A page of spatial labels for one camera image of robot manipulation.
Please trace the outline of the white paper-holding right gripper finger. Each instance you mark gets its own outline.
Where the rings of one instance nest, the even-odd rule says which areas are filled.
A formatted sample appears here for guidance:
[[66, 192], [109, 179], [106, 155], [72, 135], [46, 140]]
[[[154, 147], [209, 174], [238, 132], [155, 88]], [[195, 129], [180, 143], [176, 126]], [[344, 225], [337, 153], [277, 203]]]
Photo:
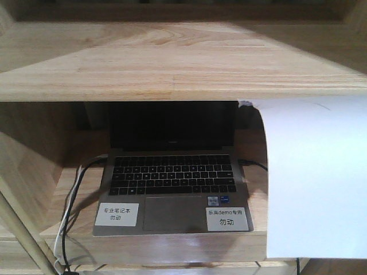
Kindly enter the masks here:
[[249, 100], [239, 100], [238, 107], [253, 107], [253, 103]]

